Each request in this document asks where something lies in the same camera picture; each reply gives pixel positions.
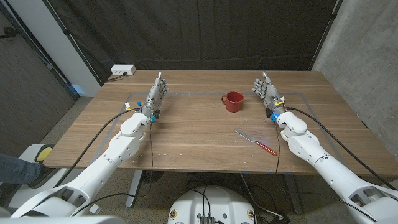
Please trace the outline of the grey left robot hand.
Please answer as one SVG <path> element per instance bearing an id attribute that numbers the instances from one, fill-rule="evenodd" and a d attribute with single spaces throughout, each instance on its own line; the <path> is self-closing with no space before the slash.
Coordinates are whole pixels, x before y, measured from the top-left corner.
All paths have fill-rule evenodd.
<path id="1" fill-rule="evenodd" d="M 154 85 L 151 87 L 142 105 L 141 113 L 148 118 L 152 116 L 154 112 L 160 109 L 162 101 L 168 91 L 167 81 L 162 78 L 162 72 L 159 72 Z"/>

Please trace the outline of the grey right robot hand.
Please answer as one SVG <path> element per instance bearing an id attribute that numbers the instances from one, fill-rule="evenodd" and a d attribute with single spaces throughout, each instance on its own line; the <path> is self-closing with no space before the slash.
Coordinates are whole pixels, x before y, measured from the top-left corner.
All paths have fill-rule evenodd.
<path id="1" fill-rule="evenodd" d="M 264 77 L 263 80 L 258 78 L 255 79 L 252 91 L 254 94 L 260 97 L 264 106 L 270 112 L 276 116 L 285 113 L 286 110 L 284 108 L 284 98 L 280 96 L 277 88 L 272 83 L 266 71 L 262 72 L 262 76 Z"/>

